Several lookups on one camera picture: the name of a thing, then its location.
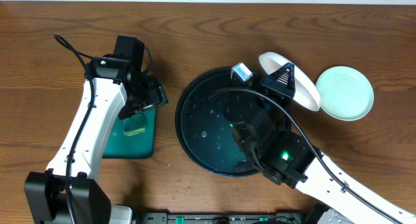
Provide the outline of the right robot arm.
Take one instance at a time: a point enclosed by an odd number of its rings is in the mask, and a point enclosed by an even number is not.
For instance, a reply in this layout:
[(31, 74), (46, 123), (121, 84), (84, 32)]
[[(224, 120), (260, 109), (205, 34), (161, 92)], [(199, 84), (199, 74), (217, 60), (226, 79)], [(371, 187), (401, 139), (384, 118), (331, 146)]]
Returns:
[(273, 183), (286, 184), (338, 211), (354, 223), (414, 223), (415, 214), (360, 184), (312, 145), (290, 115), (298, 103), (318, 111), (321, 96), (310, 78), (291, 62), (264, 66), (264, 75), (243, 63), (231, 68), (224, 116), (247, 160)]

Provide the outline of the pale green plate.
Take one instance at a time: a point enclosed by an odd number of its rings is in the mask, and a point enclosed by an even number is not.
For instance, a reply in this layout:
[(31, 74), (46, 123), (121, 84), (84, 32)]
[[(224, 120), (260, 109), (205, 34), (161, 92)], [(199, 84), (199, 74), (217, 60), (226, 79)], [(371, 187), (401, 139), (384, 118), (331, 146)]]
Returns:
[(366, 116), (374, 103), (374, 90), (358, 70), (335, 66), (324, 71), (317, 80), (321, 109), (342, 121), (355, 121)]

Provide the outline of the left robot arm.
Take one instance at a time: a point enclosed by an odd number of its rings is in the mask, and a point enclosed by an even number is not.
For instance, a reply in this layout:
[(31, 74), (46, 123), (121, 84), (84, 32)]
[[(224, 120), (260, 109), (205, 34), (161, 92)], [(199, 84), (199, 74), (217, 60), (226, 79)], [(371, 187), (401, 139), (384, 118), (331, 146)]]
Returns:
[(155, 109), (166, 104), (161, 83), (141, 58), (94, 57), (68, 134), (43, 173), (24, 191), (35, 223), (134, 223), (130, 206), (110, 201), (99, 186), (104, 158), (148, 158)]

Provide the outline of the white plate with green stain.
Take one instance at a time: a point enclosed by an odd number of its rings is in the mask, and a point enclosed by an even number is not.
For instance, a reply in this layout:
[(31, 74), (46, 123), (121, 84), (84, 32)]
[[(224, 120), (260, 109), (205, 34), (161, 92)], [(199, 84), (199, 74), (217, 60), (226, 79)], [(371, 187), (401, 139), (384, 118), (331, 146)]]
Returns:
[(293, 62), (274, 52), (266, 52), (259, 56), (259, 63), (267, 75), (279, 70), (286, 63), (294, 65), (294, 87), (293, 100), (303, 107), (318, 111), (322, 104), (321, 96), (311, 79)]

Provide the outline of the green yellow sponge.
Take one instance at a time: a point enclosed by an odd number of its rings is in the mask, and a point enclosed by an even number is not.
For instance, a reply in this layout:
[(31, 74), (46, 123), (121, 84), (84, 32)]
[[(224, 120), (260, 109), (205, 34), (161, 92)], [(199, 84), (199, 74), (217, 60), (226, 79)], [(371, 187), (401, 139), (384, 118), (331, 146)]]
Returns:
[(146, 118), (143, 114), (135, 114), (130, 118), (124, 119), (124, 130), (125, 136), (132, 136), (146, 131)]

